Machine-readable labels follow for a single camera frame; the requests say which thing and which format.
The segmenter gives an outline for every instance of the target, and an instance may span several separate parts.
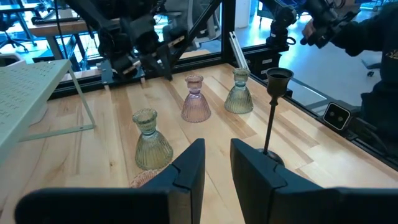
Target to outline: small pink object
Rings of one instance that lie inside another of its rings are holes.
[[[200,93],[203,76],[190,75],[185,81],[189,88],[189,94],[182,107],[182,119],[191,123],[206,121],[210,117],[211,111],[205,96]]]
[[[148,181],[152,180],[154,177],[156,177],[157,174],[159,174],[162,170],[157,169],[157,170],[145,170],[144,172],[140,173],[137,175],[134,180],[132,180],[130,187],[132,188],[139,188],[146,184]]]

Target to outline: green glass vase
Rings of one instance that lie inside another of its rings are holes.
[[[250,91],[246,87],[250,71],[246,68],[235,68],[233,74],[235,86],[229,92],[224,108],[234,114],[248,113],[253,110]]]
[[[162,133],[156,130],[157,112],[143,109],[132,120],[141,131],[136,147],[136,164],[143,170],[161,169],[173,159],[173,149]]]

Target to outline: ribbed glass vase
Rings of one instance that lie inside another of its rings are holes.
[[[233,70],[235,86],[232,87],[225,101],[224,108],[235,114],[244,114],[253,110],[250,91],[246,87],[250,71],[245,68]]]
[[[145,170],[144,172],[138,174],[137,177],[134,178],[134,180],[132,180],[130,187],[132,188],[142,187],[148,181],[156,177],[156,175],[159,174],[161,171],[162,171],[161,169]]]
[[[173,158],[173,149],[163,134],[156,130],[157,112],[143,109],[132,120],[141,131],[136,147],[136,164],[143,170],[165,167]]]
[[[200,93],[203,77],[190,75],[185,79],[189,88],[189,94],[184,101],[181,117],[185,121],[198,123],[207,120],[210,115],[210,107],[205,96]]]

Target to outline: desk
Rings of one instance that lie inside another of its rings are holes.
[[[32,41],[33,45],[36,46],[36,43],[33,42],[33,37],[32,34],[29,32],[28,26],[25,22],[24,16],[22,16],[21,12],[29,12],[32,11],[35,13],[36,16],[40,16],[39,14],[39,8],[42,7],[42,4],[23,4],[22,6],[18,4],[11,4],[11,5],[3,5],[0,6],[0,13],[4,14],[12,14],[16,13],[18,17],[18,21],[21,24],[22,29],[24,30],[26,37]]]
[[[158,130],[169,140],[174,158],[196,138],[206,141],[206,175],[202,223],[244,223],[235,192],[229,144],[240,138],[254,148],[264,145],[271,100],[252,79],[254,110],[231,114],[224,109],[233,74],[230,65],[201,68],[112,90],[86,93],[97,127],[80,133],[19,144],[0,167],[0,223],[12,223],[17,201],[43,187],[129,187],[142,172],[134,162],[139,130],[132,115],[142,108],[157,110]],[[188,94],[185,76],[203,75],[202,93],[211,117],[192,124],[181,108]],[[49,101],[45,118],[30,131],[88,123],[78,96]],[[323,187],[398,187],[398,173],[335,134],[287,101],[275,113],[271,150],[286,167]]]
[[[12,4],[12,5],[3,5],[0,6],[0,12],[4,14],[9,14],[9,13],[16,13],[16,12],[37,12],[37,10],[41,7],[41,4],[36,4],[36,3],[30,3],[30,4],[24,4],[24,7],[20,7],[17,4]]]
[[[87,32],[87,24],[85,21],[77,22],[62,22],[60,23],[61,31],[63,35],[73,34],[77,40],[80,51],[82,51],[83,46],[81,46],[79,33]],[[56,60],[62,59],[62,51],[55,36],[59,35],[57,24],[44,24],[44,25],[33,25],[29,24],[30,32],[36,37],[45,37],[51,51]]]

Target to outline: black jacket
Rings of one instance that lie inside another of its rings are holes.
[[[382,51],[381,81],[361,95],[362,116],[385,137],[398,140],[398,2],[386,4],[370,19],[347,24],[332,42],[350,56]]]

